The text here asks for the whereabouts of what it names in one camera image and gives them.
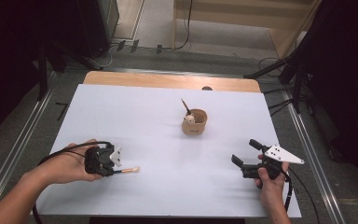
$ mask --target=brown cup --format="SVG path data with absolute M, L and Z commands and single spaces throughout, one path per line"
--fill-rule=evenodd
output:
M 191 109 L 191 114 L 194 116 L 195 123 L 187 122 L 183 119 L 182 130 L 185 134 L 201 134 L 205 130 L 206 121 L 208 116 L 205 111 L 201 109 Z

